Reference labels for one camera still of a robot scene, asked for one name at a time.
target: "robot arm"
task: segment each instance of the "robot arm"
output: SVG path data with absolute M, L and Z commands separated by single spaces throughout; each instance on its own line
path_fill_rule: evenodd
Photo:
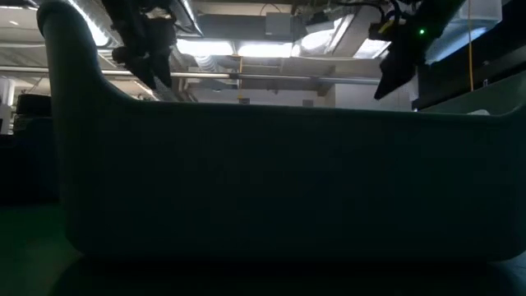
M 397 25 L 390 32 L 389 54 L 382 61 L 382 78 L 375 99 L 382 99 L 390 92 L 411 81 L 416 67 L 426 61 L 426 51 L 442 36 L 454 14 L 465 0 L 403 0 L 406 4 L 420 2 L 417 12 L 407 17 L 404 25 Z
M 171 88 L 169 57 L 177 42 L 176 30 L 200 34 L 185 0 L 102 0 L 122 38 L 113 60 L 152 90 Z

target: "green table surface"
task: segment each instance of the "green table surface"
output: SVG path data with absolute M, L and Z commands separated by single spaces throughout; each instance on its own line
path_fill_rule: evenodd
M 84 258 L 58 206 L 0 208 L 0 295 L 526 295 L 526 255 L 493 264 L 121 262 Z

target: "wall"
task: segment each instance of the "wall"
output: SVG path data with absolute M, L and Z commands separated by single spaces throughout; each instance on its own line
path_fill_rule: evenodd
M 238 90 L 193 89 L 191 92 L 200 103 L 238 104 Z M 305 90 L 280 90 L 277 94 L 272 90 L 243 90 L 242 97 L 250 98 L 250 104 L 302 106 L 304 99 L 316 102 L 318 94 Z
M 404 87 L 381 100 L 374 99 L 376 86 L 335 85 L 334 88 L 336 108 L 411 111 L 411 101 Z

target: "ceiling beam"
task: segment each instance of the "ceiling beam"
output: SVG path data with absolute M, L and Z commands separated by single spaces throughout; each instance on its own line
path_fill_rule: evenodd
M 266 0 L 205 0 L 205 1 L 194 1 L 194 2 L 204 2 L 204 3 L 210 3 L 210 2 L 228 2 L 228 3 L 259 3 L 259 4 L 286 4 L 286 5 L 293 5 L 294 2 L 297 2 L 296 5 L 298 6 L 304 6 L 309 5 L 309 0 L 273 0 L 273 1 L 266 1 Z M 316 5 L 323 5 L 326 4 L 327 0 L 319 0 L 316 2 Z

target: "cable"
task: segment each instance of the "cable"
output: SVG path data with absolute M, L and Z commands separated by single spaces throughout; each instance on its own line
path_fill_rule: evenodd
M 278 10 L 278 12 L 281 12 L 281 9 L 279 9 L 279 7 L 277 7 L 275 4 L 273 4 L 273 3 L 265 3 L 265 5 L 263 5 L 263 7 L 260 10 L 260 15 L 263 13 L 263 9 L 265 9 L 265 7 L 267 7 L 267 5 L 272 5 L 273 7 L 275 7 Z
M 240 57 L 239 58 L 239 73 L 242 73 L 243 72 L 243 57 Z M 242 96 L 242 83 L 243 83 L 243 80 L 239 80 L 239 92 L 238 92 L 238 99 L 242 99 L 243 96 Z
M 471 38 L 471 0 L 468 0 L 468 36 L 469 36 L 469 85 L 471 91 L 475 90 L 475 84 L 473 83 L 473 42 Z
M 381 6 L 378 5 L 378 4 L 369 3 L 369 2 L 352 2 L 352 3 L 347 3 L 347 2 L 334 2 L 334 4 L 337 4 L 337 5 L 340 5 L 340 6 L 346 6 L 346 7 L 362 7 L 362 6 L 374 7 L 374 8 L 376 8 L 376 9 L 380 12 L 380 14 L 381 14 L 380 22 L 381 22 L 382 24 L 385 23 L 385 12 L 384 12 L 384 10 L 381 8 Z
M 398 25 L 400 23 L 400 17 L 402 16 L 402 10 L 400 9 L 400 5 L 398 4 L 397 0 L 389 0 L 391 4 L 393 4 L 394 8 L 394 25 Z

